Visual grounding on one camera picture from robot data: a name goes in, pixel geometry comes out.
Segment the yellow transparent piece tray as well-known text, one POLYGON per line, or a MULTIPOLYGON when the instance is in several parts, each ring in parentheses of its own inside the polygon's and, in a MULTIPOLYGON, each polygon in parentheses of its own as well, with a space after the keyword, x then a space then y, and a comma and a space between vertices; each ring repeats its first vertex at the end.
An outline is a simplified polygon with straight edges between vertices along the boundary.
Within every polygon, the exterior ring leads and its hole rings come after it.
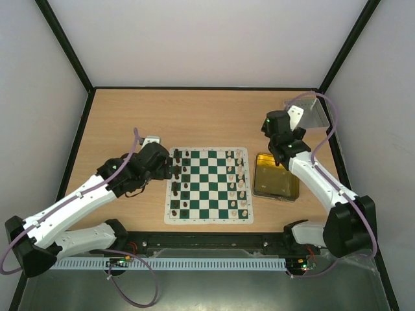
POLYGON ((300 196, 300 180, 282 165, 276 166, 271 154, 259 153, 255 159, 254 196, 295 202, 300 196))

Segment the green white chess board mat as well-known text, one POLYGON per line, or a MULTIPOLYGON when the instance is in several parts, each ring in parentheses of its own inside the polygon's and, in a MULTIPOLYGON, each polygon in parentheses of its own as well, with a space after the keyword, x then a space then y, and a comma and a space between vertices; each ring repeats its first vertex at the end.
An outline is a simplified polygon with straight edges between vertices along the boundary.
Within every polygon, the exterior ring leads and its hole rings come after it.
POLYGON ((243 224, 254 222, 254 205, 248 151, 245 147, 172 147, 172 178, 167 180, 164 221, 167 225, 207 225, 207 224, 243 224), (174 150, 180 151, 180 163, 176 163, 174 150), (190 159, 190 165, 183 160, 190 159), (174 180, 174 167, 181 166, 180 180, 174 180), (182 181, 183 175, 189 175, 189 181, 182 181), (172 183, 177 182, 178 196, 173 196, 172 183), (184 199, 183 192, 189 197, 184 199), (177 209, 172 202, 178 201, 177 209), (176 210, 178 216, 171 216, 176 210), (181 211, 187 211, 187 217, 181 217, 181 211))

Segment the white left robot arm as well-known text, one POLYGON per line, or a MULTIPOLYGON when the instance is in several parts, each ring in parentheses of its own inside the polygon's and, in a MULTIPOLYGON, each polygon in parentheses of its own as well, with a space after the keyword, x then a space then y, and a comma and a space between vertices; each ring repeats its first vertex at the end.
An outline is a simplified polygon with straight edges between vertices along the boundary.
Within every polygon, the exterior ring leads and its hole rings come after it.
POLYGON ((127 232, 118 220, 77 231, 70 227, 102 205, 129 192, 142 192, 151 180, 170 179, 171 167, 168 150, 150 142, 138 152, 107 160, 83 185, 44 211, 27 218, 9 218, 5 229, 19 271, 35 277, 78 253, 122 249, 127 232))

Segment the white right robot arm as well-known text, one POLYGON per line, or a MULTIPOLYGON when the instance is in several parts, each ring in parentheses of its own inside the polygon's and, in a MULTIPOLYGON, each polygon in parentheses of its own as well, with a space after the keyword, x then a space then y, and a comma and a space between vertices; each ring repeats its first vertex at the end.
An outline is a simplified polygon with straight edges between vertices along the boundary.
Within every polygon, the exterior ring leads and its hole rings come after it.
POLYGON ((298 126, 303 111, 293 107, 266 114, 262 132, 276 165, 296 176, 315 195, 327 213, 323 223, 300 220, 287 226, 284 249, 298 253, 306 244, 326 248, 337 258, 364 248, 377 253, 375 203, 341 184, 320 164, 303 141, 305 129, 298 126))

